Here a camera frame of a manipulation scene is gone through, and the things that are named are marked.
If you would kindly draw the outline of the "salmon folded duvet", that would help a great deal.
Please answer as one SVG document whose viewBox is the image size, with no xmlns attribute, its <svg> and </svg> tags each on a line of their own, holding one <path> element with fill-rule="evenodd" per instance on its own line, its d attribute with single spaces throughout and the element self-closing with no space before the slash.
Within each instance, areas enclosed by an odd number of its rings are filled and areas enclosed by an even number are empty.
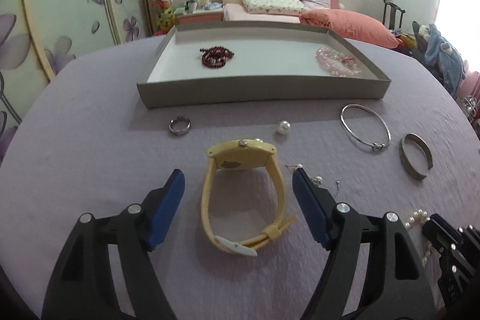
<svg viewBox="0 0 480 320">
<path fill-rule="evenodd" d="M 399 46 L 396 37 L 377 19 L 341 9 L 310 9 L 300 15 L 302 24 L 327 28 L 339 36 L 386 49 Z"/>
</svg>

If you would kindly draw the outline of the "white pearl earring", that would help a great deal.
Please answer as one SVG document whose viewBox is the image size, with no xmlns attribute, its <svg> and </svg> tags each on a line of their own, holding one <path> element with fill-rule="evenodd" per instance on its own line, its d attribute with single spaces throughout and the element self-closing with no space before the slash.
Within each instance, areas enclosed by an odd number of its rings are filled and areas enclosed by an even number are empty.
<svg viewBox="0 0 480 320">
<path fill-rule="evenodd" d="M 291 130 L 291 125 L 288 121 L 282 120 L 276 126 L 276 132 L 281 136 L 286 136 Z"/>
</svg>

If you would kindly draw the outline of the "grey shallow cardboard tray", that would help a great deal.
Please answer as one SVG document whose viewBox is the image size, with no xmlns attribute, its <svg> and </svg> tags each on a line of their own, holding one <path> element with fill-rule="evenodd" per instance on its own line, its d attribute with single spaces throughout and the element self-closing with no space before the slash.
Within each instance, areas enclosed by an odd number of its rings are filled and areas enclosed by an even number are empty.
<svg viewBox="0 0 480 320">
<path fill-rule="evenodd" d="M 178 25 L 137 82 L 148 109 L 238 101 L 381 99 L 390 78 L 327 28 L 262 21 Z"/>
</svg>

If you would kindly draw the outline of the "small pearl drop earring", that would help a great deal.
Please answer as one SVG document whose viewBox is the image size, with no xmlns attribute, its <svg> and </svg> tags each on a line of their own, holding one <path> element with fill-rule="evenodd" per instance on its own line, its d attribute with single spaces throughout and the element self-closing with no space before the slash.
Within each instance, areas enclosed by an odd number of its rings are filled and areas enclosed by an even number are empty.
<svg viewBox="0 0 480 320">
<path fill-rule="evenodd" d="M 301 163 L 296 163 L 296 164 L 286 164 L 285 167 L 291 172 L 291 173 L 294 173 L 295 171 L 297 171 L 298 169 L 302 169 L 304 168 L 303 165 Z M 311 176 L 310 177 L 310 180 L 311 182 L 318 188 L 321 187 L 321 185 L 323 185 L 323 178 L 320 176 L 320 175 L 314 175 L 314 176 Z M 339 195 L 340 193 L 340 181 L 339 180 L 335 180 L 335 191 L 333 192 L 333 197 L 336 197 Z"/>
</svg>

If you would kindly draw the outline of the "thin silver bangle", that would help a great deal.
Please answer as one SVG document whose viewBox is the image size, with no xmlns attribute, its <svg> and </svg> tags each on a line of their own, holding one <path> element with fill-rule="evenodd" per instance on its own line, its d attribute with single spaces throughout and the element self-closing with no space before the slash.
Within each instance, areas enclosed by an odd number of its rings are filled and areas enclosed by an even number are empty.
<svg viewBox="0 0 480 320">
<path fill-rule="evenodd" d="M 383 105 L 349 102 L 338 114 L 344 136 L 366 153 L 385 152 L 392 143 L 391 125 Z"/>
</svg>

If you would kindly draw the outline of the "floral sliding wardrobe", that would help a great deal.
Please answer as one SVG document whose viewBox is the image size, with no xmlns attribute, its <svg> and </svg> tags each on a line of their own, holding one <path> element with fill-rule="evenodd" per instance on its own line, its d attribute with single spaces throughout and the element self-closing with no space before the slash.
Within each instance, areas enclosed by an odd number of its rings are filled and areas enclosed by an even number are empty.
<svg viewBox="0 0 480 320">
<path fill-rule="evenodd" d="M 1 152 L 66 65 L 150 34 L 146 0 L 1 0 Z"/>
</svg>

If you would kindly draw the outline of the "yellow wrist watch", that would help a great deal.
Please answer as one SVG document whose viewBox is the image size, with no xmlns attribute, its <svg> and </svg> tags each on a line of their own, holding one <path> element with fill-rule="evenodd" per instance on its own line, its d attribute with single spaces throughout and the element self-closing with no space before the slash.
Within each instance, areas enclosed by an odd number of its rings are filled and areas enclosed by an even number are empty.
<svg viewBox="0 0 480 320">
<path fill-rule="evenodd" d="M 207 151 L 208 169 L 202 187 L 200 202 L 201 223 L 208 240 L 220 251 L 244 257 L 257 257 L 257 251 L 281 238 L 295 221 L 287 213 L 288 197 L 285 181 L 277 158 L 277 147 L 260 139 L 237 139 L 222 142 Z M 275 194 L 275 215 L 256 235 L 243 241 L 232 241 L 217 235 L 212 229 L 210 207 L 212 195 L 221 190 L 223 199 L 232 196 L 235 201 L 253 204 L 264 201 L 256 196 L 260 189 L 250 174 L 264 171 Z"/>
</svg>

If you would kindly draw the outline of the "floral long pillow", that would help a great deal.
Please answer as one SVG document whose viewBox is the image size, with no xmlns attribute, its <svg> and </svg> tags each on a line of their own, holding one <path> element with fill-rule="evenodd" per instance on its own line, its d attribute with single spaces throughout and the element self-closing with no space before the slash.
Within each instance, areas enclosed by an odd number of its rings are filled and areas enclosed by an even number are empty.
<svg viewBox="0 0 480 320">
<path fill-rule="evenodd" d="M 300 0 L 241 0 L 250 14 L 300 16 L 307 7 Z"/>
</svg>

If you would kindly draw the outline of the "dark wooden chair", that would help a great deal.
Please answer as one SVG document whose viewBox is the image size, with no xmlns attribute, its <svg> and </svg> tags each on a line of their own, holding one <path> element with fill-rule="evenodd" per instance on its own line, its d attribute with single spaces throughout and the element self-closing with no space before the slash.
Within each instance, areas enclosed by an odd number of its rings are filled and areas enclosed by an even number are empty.
<svg viewBox="0 0 480 320">
<path fill-rule="evenodd" d="M 383 4 L 382 24 L 394 35 L 399 35 L 402 31 L 403 18 L 406 10 L 392 1 L 383 0 Z"/>
</svg>

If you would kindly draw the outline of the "purple tablecloth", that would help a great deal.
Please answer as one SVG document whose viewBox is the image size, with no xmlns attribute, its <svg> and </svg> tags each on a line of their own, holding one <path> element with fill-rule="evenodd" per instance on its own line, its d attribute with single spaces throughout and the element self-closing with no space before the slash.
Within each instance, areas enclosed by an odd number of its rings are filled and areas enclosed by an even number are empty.
<svg viewBox="0 0 480 320">
<path fill-rule="evenodd" d="M 137 78 L 160 43 L 140 40 L 70 63 L 24 116 L 1 165 L 1 265 L 40 314 L 50 274 L 85 212 L 118 214 L 185 174 L 185 195 L 166 241 L 151 256 L 180 319 L 298 319 L 327 253 L 295 200 L 294 224 L 257 257 L 222 253 L 203 233 L 199 202 L 206 152 L 226 140 L 261 139 L 282 168 L 301 163 L 363 214 L 415 210 L 454 226 L 479 224 L 479 139 L 456 102 L 415 60 L 359 43 L 391 79 L 381 101 L 392 143 L 366 153 L 343 134 L 345 101 L 262 101 L 147 110 Z M 291 125 L 288 135 L 277 124 Z"/>
</svg>

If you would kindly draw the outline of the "pink bedside table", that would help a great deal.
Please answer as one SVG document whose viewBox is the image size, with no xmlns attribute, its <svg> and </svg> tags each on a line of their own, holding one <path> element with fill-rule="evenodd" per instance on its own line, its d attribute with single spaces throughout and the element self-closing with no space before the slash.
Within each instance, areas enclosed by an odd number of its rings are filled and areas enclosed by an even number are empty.
<svg viewBox="0 0 480 320">
<path fill-rule="evenodd" d="M 203 10 L 198 9 L 194 12 L 188 12 L 184 10 L 184 13 L 181 14 L 178 12 L 176 14 L 176 25 L 185 25 L 189 23 L 212 23 L 212 22 L 221 22 L 223 20 L 224 12 L 223 9 L 215 10 Z"/>
</svg>

